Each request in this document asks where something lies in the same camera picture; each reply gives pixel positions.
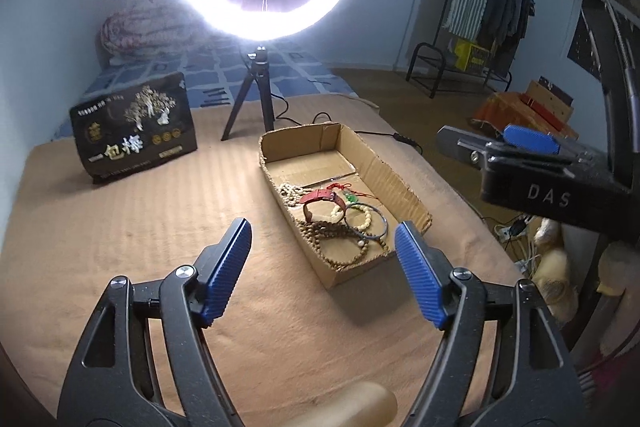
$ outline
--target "orange tablecloth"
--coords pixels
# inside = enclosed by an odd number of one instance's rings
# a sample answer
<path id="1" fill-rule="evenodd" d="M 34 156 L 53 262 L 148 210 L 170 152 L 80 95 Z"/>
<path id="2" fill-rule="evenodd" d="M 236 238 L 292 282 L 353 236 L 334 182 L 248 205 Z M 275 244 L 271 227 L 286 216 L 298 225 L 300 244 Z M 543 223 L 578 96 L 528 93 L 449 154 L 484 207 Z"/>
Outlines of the orange tablecloth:
<path id="1" fill-rule="evenodd" d="M 556 130 L 532 108 L 523 103 L 517 92 L 492 94 L 476 111 L 472 120 L 489 123 L 499 132 L 504 131 L 504 128 L 512 123 L 553 136 L 578 137 L 578 134 L 568 125 L 562 131 Z"/>

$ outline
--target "tree illustration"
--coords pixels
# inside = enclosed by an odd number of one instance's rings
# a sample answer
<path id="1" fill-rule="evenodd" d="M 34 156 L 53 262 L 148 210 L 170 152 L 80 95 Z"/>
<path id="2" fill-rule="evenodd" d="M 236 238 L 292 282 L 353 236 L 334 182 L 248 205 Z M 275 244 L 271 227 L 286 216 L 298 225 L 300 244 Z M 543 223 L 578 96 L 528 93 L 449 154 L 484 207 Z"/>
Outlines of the tree illustration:
<path id="1" fill-rule="evenodd" d="M 136 99 L 131 102 L 124 112 L 125 120 L 135 123 L 136 128 L 142 131 L 144 118 L 158 117 L 160 125 L 169 123 L 169 113 L 175 107 L 175 100 L 164 92 L 157 92 L 149 86 L 144 86 L 136 93 Z"/>

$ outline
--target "black box with chinese text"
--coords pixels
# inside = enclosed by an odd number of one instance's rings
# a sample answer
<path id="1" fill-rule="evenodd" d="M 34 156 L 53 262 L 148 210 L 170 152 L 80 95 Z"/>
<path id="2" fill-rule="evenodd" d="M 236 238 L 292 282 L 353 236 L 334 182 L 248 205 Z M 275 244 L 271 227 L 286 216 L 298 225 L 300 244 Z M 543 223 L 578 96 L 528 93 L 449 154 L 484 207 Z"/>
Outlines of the black box with chinese text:
<path id="1" fill-rule="evenodd" d="M 98 96 L 69 114 L 82 165 L 97 183 L 198 148 L 182 73 Z"/>

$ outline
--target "blue gripper pad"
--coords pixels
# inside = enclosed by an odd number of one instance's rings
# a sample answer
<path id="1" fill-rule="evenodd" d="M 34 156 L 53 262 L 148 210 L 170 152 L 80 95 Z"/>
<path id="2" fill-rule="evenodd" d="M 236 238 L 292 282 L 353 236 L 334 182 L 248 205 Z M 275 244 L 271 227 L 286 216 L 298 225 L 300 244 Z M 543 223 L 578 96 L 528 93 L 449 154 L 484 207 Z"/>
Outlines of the blue gripper pad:
<path id="1" fill-rule="evenodd" d="M 539 154 L 558 154 L 560 151 L 560 146 L 552 136 L 519 125 L 509 124 L 502 135 L 509 145 L 522 147 L 527 151 Z"/>
<path id="2" fill-rule="evenodd" d="M 400 223 L 396 227 L 394 237 L 396 253 L 409 286 L 418 301 L 422 316 L 432 322 L 436 328 L 443 330 L 449 318 L 443 303 L 443 281 L 438 280 L 436 273 L 431 269 L 423 254 L 423 248 L 426 245 L 422 247 L 418 243 L 417 237 L 420 236 L 416 234 L 417 230 L 413 223 L 406 221 Z"/>
<path id="3" fill-rule="evenodd" d="M 232 237 L 225 237 L 219 246 L 223 248 L 216 269 L 207 281 L 206 296 L 200 317 L 208 327 L 217 318 L 222 317 L 231 293 L 236 287 L 238 277 L 249 251 L 251 250 L 251 225 L 245 219 Z"/>

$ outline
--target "red leather strap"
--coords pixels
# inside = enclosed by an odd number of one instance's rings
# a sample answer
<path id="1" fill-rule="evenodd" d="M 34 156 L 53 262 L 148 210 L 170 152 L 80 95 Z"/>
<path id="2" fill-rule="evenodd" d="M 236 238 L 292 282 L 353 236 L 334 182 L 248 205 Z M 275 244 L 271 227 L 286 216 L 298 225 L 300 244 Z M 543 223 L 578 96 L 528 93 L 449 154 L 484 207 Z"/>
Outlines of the red leather strap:
<path id="1" fill-rule="evenodd" d="M 344 200 L 338 196 L 334 191 L 329 190 L 328 188 L 316 188 L 312 192 L 305 194 L 300 198 L 300 203 L 302 204 L 302 211 L 305 214 L 306 222 L 311 223 L 311 218 L 313 214 L 306 207 L 309 203 L 314 203 L 315 201 L 332 201 L 337 204 L 343 212 L 347 211 L 347 205 L 344 203 Z"/>

